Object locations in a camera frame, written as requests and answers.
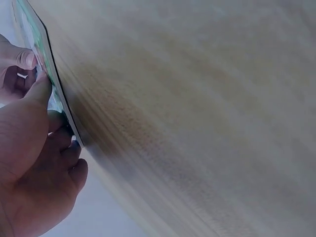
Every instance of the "white background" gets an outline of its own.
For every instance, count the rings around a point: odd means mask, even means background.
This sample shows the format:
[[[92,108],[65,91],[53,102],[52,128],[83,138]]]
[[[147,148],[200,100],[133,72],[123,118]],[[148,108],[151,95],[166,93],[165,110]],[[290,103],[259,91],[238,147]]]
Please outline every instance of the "white background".
[[[11,0],[0,2],[0,34],[16,44],[9,8]],[[144,237],[143,231],[120,208],[90,171],[72,213],[43,237]]]

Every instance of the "hand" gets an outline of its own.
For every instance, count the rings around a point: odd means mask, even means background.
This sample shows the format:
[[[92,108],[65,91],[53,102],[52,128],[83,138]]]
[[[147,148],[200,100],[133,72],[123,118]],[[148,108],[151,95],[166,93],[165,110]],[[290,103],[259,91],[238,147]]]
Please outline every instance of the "hand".
[[[72,210],[88,168],[63,116],[47,114],[51,83],[0,109],[0,236],[38,237]]]
[[[0,35],[0,102],[21,99],[35,82],[34,53],[27,48],[16,47]],[[25,79],[18,73],[27,76]]]

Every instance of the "light wooden table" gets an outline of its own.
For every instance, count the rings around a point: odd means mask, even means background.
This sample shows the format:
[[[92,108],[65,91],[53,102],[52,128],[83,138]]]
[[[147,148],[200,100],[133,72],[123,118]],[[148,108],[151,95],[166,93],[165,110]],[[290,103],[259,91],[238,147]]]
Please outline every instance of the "light wooden table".
[[[315,0],[29,2],[90,166],[149,236],[316,236]]]

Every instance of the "wood grain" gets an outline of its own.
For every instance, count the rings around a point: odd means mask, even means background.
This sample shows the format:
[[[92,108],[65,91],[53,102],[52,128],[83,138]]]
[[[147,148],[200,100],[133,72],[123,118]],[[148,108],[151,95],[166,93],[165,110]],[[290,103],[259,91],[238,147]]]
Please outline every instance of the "wood grain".
[[[29,2],[90,165],[149,236],[316,236],[314,0]]]

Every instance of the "fingernail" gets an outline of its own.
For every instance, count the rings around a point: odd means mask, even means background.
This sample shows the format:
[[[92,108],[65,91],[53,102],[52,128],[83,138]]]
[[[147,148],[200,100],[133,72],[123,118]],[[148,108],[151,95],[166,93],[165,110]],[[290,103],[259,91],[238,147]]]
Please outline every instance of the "fingernail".
[[[34,55],[33,53],[30,53],[30,54],[26,57],[26,64],[27,64],[29,67],[35,66],[34,58],[35,58],[35,55]]]

